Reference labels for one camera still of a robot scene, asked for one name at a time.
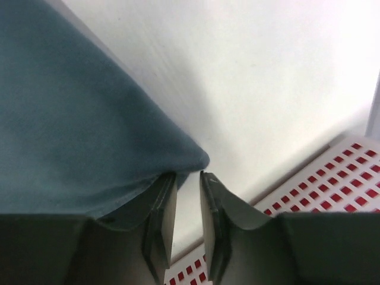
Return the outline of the blue-grey t shirt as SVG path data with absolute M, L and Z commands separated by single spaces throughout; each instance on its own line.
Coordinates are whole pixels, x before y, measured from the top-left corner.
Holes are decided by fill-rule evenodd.
M 1 213 L 99 218 L 209 161 L 56 7 L 1 2 Z

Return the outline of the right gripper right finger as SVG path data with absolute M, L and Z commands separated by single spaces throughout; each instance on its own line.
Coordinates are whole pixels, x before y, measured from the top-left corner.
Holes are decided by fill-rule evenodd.
M 199 186 L 208 279 L 213 284 L 296 284 L 281 220 L 231 193 L 213 173 L 201 172 Z

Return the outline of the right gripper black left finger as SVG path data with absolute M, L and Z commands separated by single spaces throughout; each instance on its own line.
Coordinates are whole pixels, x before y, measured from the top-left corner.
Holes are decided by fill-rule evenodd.
M 65 284 L 163 284 L 169 267 L 177 197 L 176 175 L 84 225 Z

